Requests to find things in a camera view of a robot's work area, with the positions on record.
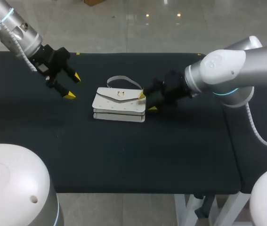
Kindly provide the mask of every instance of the cable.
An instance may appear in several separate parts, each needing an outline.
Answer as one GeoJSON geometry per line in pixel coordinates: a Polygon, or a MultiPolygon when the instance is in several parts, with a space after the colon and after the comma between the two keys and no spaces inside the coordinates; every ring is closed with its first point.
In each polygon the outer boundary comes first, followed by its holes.
{"type": "Polygon", "coordinates": [[[22,58],[24,59],[24,61],[26,62],[26,64],[30,67],[30,69],[33,72],[36,72],[37,69],[35,68],[34,65],[32,65],[32,63],[29,61],[29,59],[26,57],[23,49],[21,48],[21,46],[19,45],[17,39],[15,38],[15,36],[13,35],[13,33],[10,31],[10,29],[0,20],[0,25],[3,26],[3,29],[7,31],[7,33],[9,34],[9,36],[11,37],[12,41],[14,42],[14,44],[17,46],[20,55],[22,56],[22,58]]]}
{"type": "Polygon", "coordinates": [[[253,121],[253,119],[252,119],[251,109],[250,109],[249,104],[247,103],[247,104],[245,105],[245,107],[246,107],[246,112],[247,112],[248,118],[249,118],[249,120],[250,120],[250,124],[251,124],[251,128],[252,128],[252,130],[254,131],[256,137],[258,138],[258,140],[261,141],[261,143],[263,143],[264,145],[267,146],[267,141],[265,141],[265,140],[260,136],[259,132],[257,131],[257,129],[256,129],[256,127],[255,127],[255,123],[254,123],[254,121],[253,121]]]}

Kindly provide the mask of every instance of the table leg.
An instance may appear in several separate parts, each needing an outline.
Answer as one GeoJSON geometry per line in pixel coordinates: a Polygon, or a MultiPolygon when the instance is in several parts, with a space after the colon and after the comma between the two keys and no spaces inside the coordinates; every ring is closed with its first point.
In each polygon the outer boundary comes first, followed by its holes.
{"type": "Polygon", "coordinates": [[[217,199],[215,197],[214,202],[212,204],[210,215],[209,215],[209,225],[213,226],[214,223],[217,221],[217,218],[219,216],[219,208],[217,204],[217,199]]]}
{"type": "Polygon", "coordinates": [[[175,200],[177,225],[180,226],[184,217],[184,213],[186,213],[186,197],[184,194],[175,194],[174,200],[175,200]]]}
{"type": "Polygon", "coordinates": [[[241,192],[230,195],[214,226],[232,226],[250,196],[250,194],[243,194],[241,192]]]}
{"type": "Polygon", "coordinates": [[[196,199],[194,195],[190,195],[187,206],[183,207],[183,197],[175,195],[176,213],[178,215],[178,226],[195,226],[198,217],[195,210],[202,206],[203,200],[196,199]]]}

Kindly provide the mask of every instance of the handbag strap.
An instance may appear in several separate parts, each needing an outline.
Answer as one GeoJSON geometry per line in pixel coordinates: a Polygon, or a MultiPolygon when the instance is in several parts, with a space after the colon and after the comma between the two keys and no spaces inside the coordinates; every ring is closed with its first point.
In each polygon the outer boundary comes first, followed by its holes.
{"type": "Polygon", "coordinates": [[[107,87],[111,88],[111,86],[109,85],[110,82],[115,81],[115,80],[126,80],[130,83],[132,83],[133,85],[136,85],[137,87],[139,87],[140,89],[143,89],[140,84],[138,84],[136,81],[133,81],[132,79],[128,78],[127,76],[124,75],[116,75],[114,77],[111,77],[107,80],[107,87]]]}

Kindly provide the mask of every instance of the glossy floor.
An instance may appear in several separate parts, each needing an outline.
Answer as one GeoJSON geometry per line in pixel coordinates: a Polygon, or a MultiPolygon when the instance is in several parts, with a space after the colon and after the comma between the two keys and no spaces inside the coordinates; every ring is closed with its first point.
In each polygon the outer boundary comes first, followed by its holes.
{"type": "MultiPolygon", "coordinates": [[[[267,0],[8,0],[54,48],[71,52],[199,52],[256,35],[267,45],[267,0]]],[[[66,226],[174,226],[174,197],[60,194],[66,226]]]]}

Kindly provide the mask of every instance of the black tablecloth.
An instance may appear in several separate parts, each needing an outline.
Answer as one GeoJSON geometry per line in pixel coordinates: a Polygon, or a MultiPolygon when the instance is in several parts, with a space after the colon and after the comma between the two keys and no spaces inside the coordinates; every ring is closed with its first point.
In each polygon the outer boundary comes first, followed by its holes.
{"type": "Polygon", "coordinates": [[[0,143],[37,153],[58,192],[234,194],[240,177],[222,107],[211,95],[185,99],[144,123],[93,119],[98,87],[114,75],[146,84],[182,71],[197,54],[72,54],[82,82],[59,75],[63,100],[12,54],[0,52],[0,143]]]}
{"type": "MultiPolygon", "coordinates": [[[[256,87],[249,105],[257,130],[267,141],[267,88],[256,87]]],[[[267,171],[267,146],[255,137],[245,107],[224,109],[242,177],[241,191],[250,194],[258,178],[267,171]]]]}

